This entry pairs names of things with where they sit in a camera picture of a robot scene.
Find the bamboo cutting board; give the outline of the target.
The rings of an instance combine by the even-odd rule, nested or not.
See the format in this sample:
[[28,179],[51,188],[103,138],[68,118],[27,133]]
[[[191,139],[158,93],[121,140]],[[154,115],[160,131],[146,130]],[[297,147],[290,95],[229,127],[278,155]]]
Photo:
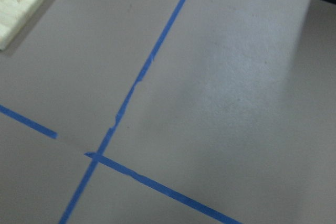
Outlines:
[[1,0],[1,50],[5,50],[44,0]]

